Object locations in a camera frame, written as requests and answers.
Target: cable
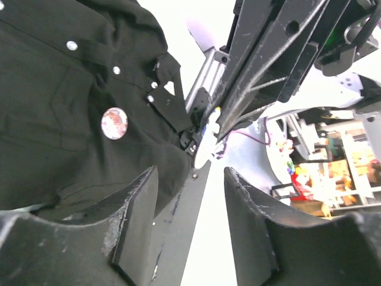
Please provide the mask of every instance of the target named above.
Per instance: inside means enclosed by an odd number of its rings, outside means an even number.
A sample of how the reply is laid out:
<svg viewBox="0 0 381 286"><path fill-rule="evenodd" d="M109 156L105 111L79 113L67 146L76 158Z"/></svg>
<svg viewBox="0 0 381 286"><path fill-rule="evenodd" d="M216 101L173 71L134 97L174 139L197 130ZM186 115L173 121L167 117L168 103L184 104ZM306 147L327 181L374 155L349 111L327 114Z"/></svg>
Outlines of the cable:
<svg viewBox="0 0 381 286"><path fill-rule="evenodd" d="M281 77L279 79L275 79L275 80L271 80L269 82L266 82L266 83L263 83L261 85L257 85L251 89L248 90L248 92L252 92L252 91L257 91L259 89L262 89L262 88L265 88L267 86L270 86L270 85L274 85L275 83L279 83L279 82L282 82L284 80L287 79L287 76L285 77ZM243 122L250 122L250 121L256 121L260 116L261 114L265 111L265 109L269 108L270 106L272 106L273 104L275 104L275 102L273 103L270 103L270 104L267 104L261 108L258 108L256 110L253 110L253 111L250 111L249 113L246 113L240 117L238 117L238 119L235 120L235 122L233 124L231 124L231 128L228 129L227 131L225 131L225 133L221 134L221 138L225 137L227 134L229 134L231 132L231 130L237 126L238 124L240 123L243 123Z"/></svg>
<svg viewBox="0 0 381 286"><path fill-rule="evenodd" d="M267 134L268 142L261 141L258 138L255 138L254 136L252 136L252 135L250 135L250 134L248 134L246 132L242 132L242 131L239 131L239 130L230 131L229 134L226 136L226 139L225 139L225 141L223 143L223 149L220 152L216 153L217 160L221 159L225 155L225 151L227 149L227 142L228 142L230 136L232 134L235 134L235 133L244 135L244 136L254 140L255 142L257 142L259 144L262 144L262 145L265 145L265 146L269 146L271 144L271 136L270 136L270 134L268 132L268 129L267 129L267 117L264 118L263 123L264 123L264 132L265 132L265 134Z"/></svg>

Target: round pin badge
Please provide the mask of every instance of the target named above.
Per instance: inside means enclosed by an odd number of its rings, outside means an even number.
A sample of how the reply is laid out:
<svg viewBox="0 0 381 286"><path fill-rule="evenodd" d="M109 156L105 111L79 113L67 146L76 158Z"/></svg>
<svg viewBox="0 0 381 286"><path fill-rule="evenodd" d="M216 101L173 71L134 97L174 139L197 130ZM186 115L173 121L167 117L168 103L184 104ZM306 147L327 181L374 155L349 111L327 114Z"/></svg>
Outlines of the round pin badge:
<svg viewBox="0 0 381 286"><path fill-rule="evenodd" d="M120 108L110 108L102 116L101 128L108 139L118 140L122 138L127 132L128 125L127 115Z"/></svg>

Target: bolt hole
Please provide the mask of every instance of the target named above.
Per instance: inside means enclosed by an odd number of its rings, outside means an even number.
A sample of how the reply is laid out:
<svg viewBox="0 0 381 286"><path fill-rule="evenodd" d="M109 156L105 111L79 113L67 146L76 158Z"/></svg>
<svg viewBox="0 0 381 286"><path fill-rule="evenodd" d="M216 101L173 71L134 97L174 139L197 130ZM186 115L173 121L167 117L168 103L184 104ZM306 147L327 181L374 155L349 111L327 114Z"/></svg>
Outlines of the bolt hole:
<svg viewBox="0 0 381 286"><path fill-rule="evenodd" d="M292 36L299 32L299 23L297 21L291 21L286 27L286 35Z"/></svg>
<svg viewBox="0 0 381 286"><path fill-rule="evenodd" d="M375 119L376 119L376 118L374 118L374 116L371 116L371 117L368 117L368 118L367 118L367 121L368 121L368 122L374 122Z"/></svg>
<svg viewBox="0 0 381 286"><path fill-rule="evenodd" d="M302 77L302 73L299 71L299 70L295 70L293 73L292 73L292 78L295 79L295 80L298 80Z"/></svg>

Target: white button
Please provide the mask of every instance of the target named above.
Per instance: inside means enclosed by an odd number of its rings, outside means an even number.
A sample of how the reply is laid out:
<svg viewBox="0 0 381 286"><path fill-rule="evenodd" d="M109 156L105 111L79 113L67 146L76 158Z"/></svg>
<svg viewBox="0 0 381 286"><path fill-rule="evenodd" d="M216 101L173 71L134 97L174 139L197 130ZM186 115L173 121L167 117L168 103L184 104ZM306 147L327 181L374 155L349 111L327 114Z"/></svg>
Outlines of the white button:
<svg viewBox="0 0 381 286"><path fill-rule="evenodd" d="M148 95L147 100L148 102L153 103L155 101L155 98L152 95Z"/></svg>
<svg viewBox="0 0 381 286"><path fill-rule="evenodd" d="M73 41L68 41L66 43L66 47L71 50L71 51L76 51L78 49L78 45L77 43L73 42Z"/></svg>
<svg viewBox="0 0 381 286"><path fill-rule="evenodd" d="M126 134L129 126L126 113L117 107L108 109L102 117L101 129L111 140L118 140Z"/></svg>
<svg viewBox="0 0 381 286"><path fill-rule="evenodd" d="M113 67L113 72L115 74L120 74L120 68L119 67Z"/></svg>

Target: green part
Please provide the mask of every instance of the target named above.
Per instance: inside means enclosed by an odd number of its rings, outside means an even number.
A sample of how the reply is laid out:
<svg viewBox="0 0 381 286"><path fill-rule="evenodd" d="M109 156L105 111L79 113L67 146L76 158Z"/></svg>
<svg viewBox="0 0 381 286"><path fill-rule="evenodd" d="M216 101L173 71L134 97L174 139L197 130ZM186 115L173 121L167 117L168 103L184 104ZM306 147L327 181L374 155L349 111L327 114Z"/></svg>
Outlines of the green part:
<svg viewBox="0 0 381 286"><path fill-rule="evenodd" d="M326 44L324 45L324 48L328 48L329 49L334 43L336 43L339 40L340 40L339 34L337 33L336 30L333 30L333 32L329 36Z"/></svg>
<svg viewBox="0 0 381 286"><path fill-rule="evenodd" d="M331 150L332 156L337 157L339 155L337 148L335 147L335 139L328 138L329 149Z"/></svg>

